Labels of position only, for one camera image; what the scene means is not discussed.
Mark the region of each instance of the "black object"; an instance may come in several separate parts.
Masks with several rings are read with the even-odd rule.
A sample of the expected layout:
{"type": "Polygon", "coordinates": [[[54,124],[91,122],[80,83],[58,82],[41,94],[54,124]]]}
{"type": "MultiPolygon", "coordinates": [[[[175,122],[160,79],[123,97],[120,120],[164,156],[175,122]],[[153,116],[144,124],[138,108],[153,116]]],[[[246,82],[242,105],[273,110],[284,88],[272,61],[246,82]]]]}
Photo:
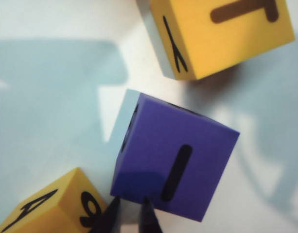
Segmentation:
{"type": "Polygon", "coordinates": [[[139,217],[139,233],[163,233],[152,204],[147,197],[142,201],[139,217]]]}
{"type": "Polygon", "coordinates": [[[110,233],[118,216],[120,198],[115,197],[88,233],[110,233]]]}

